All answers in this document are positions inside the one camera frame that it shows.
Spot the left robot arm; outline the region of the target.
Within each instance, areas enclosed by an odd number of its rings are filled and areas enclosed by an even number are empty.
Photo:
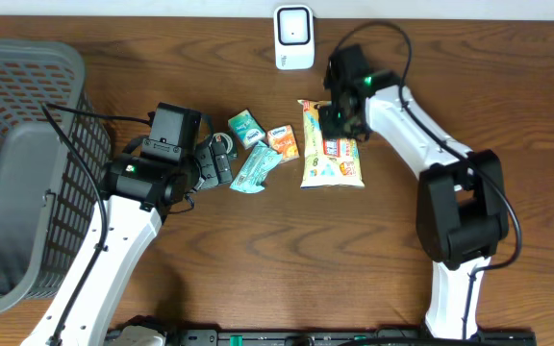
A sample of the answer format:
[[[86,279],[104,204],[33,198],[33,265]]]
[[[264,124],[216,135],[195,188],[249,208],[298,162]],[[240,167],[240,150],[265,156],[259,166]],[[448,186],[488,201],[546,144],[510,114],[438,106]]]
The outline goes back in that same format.
[[[179,145],[149,136],[132,139],[109,162],[79,253],[27,345],[102,345],[136,265],[172,206],[232,179],[223,141],[207,136],[177,163]]]

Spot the yellow snack chip bag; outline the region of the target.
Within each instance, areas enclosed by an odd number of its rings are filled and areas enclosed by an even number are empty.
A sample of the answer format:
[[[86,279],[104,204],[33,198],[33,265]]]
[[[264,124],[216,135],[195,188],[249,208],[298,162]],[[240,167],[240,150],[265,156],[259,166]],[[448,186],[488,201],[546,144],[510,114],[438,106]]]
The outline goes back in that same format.
[[[304,170],[301,188],[322,186],[365,186],[357,142],[354,139],[324,139],[319,109],[327,101],[299,99],[304,130]]]

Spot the teal wrapper packet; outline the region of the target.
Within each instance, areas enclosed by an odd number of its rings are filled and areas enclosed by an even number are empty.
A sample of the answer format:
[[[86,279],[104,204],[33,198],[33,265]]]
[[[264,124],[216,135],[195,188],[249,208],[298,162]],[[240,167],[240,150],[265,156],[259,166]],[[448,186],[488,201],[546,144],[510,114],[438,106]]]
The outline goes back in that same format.
[[[283,155],[264,142],[258,142],[247,160],[231,182],[234,191],[253,194],[264,190],[264,180],[268,173],[282,160]]]

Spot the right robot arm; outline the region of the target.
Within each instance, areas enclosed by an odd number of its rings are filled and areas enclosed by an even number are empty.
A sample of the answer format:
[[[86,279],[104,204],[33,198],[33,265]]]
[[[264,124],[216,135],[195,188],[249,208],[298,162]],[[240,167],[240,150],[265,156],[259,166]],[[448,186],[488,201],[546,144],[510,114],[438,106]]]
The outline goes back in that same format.
[[[415,230],[433,262],[424,317],[434,338],[471,340],[480,283],[517,223],[491,150],[475,152],[443,130],[390,70],[327,72],[331,102],[319,111],[328,138],[380,135],[417,179]]]

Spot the green tissue pack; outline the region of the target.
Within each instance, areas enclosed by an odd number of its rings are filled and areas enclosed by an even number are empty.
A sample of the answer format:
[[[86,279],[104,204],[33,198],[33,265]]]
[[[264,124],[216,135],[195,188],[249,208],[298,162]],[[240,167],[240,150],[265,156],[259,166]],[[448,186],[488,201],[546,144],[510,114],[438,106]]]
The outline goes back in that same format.
[[[265,138],[265,131],[250,110],[244,110],[228,120],[228,126],[244,149],[250,149]]]

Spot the orange snack packet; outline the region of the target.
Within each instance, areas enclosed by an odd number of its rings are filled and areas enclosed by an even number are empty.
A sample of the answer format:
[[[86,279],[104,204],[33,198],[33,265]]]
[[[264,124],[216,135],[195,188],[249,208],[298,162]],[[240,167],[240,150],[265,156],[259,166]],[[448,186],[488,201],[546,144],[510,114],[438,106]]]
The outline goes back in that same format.
[[[281,163],[299,158],[295,135],[291,125],[272,129],[266,134],[268,145],[282,155]]]

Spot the dark green round-label box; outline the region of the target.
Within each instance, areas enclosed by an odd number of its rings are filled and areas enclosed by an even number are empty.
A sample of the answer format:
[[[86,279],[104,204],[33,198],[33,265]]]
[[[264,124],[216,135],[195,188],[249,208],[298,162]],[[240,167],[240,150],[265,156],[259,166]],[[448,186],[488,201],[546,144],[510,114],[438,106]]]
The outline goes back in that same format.
[[[226,155],[230,161],[238,157],[237,145],[231,132],[214,133],[214,141],[221,142],[225,146]]]

